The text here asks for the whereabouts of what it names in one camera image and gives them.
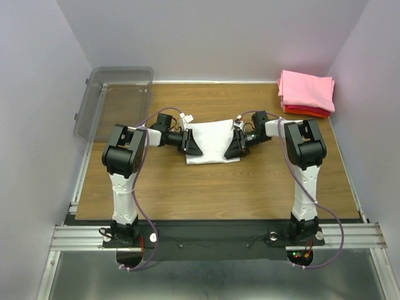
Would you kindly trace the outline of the white t shirt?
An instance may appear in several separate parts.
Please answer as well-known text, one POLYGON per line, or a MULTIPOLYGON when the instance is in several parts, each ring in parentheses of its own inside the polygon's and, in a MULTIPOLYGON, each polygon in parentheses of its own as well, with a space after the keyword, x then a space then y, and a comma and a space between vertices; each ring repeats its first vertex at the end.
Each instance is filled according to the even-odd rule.
POLYGON ((233 120, 215 122, 189 123, 202 156, 186 155, 186 164, 219 164, 226 163, 224 153, 233 138, 233 120))

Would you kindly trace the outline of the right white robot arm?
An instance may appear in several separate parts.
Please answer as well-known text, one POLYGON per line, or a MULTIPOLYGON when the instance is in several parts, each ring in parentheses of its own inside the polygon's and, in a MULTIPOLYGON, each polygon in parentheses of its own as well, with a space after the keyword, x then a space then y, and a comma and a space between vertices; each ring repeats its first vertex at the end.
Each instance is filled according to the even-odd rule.
POLYGON ((252 111, 253 130, 244 130, 243 117, 233 121, 233 134, 224 157, 241 158, 251 146, 278 137, 282 152, 294 181, 294 204, 287 229, 293 241, 306 241, 319 231, 316 199, 318 174, 327 155, 327 148, 315 119, 299 121, 281 117, 269 119, 266 111, 252 111))

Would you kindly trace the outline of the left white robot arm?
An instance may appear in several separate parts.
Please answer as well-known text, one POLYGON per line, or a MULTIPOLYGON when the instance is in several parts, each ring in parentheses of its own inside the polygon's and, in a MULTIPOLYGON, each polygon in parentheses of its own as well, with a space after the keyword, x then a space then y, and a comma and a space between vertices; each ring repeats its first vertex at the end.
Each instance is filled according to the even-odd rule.
POLYGON ((171 115, 159 113, 156 122, 149 128, 144 124, 137 127, 114 126, 102 154, 102 164, 112 184, 114 207, 110 227, 99 230, 105 248, 131 248, 137 243, 144 244, 139 233, 139 205, 134 190, 148 147, 168 145, 183 154, 203 155, 193 130, 187 128, 193 117, 182 112, 177 131, 171 126, 172 120, 171 115))

